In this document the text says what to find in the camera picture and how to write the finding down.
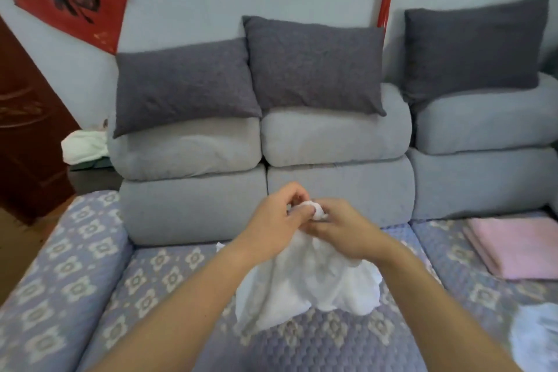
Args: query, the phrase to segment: dark gray pillow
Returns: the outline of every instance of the dark gray pillow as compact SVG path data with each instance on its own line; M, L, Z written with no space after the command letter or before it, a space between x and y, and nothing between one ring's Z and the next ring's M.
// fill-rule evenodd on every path
M261 117L243 38L118 53L114 137L209 117Z
M479 9L405 11L410 101L477 88L534 88L548 0Z
M262 109L280 106L364 112L382 108L383 30L244 16L254 92Z

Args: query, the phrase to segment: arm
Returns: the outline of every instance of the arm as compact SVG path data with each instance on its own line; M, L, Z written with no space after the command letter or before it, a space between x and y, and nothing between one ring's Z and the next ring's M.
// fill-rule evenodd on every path
M191 370L213 326L248 271L276 256L315 210L290 183L266 197L246 229L140 322L91 372Z
M303 229L353 259L378 266L430 372L521 372L482 327L444 291L404 245L341 199L316 200L331 222Z

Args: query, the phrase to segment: forearm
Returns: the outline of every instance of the forearm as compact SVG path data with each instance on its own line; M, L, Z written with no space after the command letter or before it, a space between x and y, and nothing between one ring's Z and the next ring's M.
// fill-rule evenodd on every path
M190 370L251 263L234 242L192 275L92 372Z
M402 244L378 265L430 372L519 367Z

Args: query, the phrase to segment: hand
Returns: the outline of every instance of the hand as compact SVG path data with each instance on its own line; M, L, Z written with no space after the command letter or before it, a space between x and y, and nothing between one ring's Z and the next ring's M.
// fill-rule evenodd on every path
M254 266L277 256L289 245L295 231L316 213L313 206L301 206L287 215L287 205L307 200L310 196L302 185L296 182L285 185L261 201L248 226L233 243L242 247Z
M330 243L346 257L381 263L390 258L393 248L401 245L362 216L348 201L323 198L315 202L329 215L329 222L308 222L301 229Z

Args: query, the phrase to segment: white fabric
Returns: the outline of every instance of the white fabric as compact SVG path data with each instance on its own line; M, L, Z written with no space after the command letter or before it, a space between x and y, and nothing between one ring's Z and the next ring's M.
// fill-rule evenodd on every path
M509 342L513 360L524 372L558 370L558 305L520 307Z
M62 158L69 165L108 156L105 131L78 130L62 140Z
M327 215L314 202L314 220ZM253 268L236 294L235 330L251 335L306 312L341 309L368 314L380 305L382 276L365 260L347 259L330 244L297 230L277 257Z

